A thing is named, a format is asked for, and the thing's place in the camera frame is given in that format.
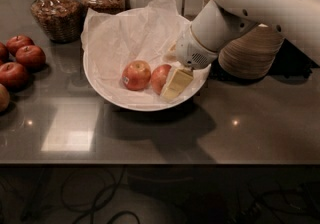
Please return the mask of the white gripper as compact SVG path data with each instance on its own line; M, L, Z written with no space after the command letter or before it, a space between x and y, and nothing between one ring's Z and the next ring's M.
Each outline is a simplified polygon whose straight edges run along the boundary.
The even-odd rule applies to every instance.
M193 81L193 71L204 69L218 57L217 52L202 46L194 36L191 27L187 27L163 55L164 62L175 62L176 59L185 67L172 68L167 76L160 96L165 100L177 98Z

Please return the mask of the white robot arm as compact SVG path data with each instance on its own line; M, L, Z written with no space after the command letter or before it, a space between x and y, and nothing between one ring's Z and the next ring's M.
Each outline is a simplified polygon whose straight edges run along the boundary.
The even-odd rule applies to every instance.
M210 0L177 38L175 57L182 66L169 71L161 97L180 96L195 70L209 66L229 42L259 24L320 61L320 0Z

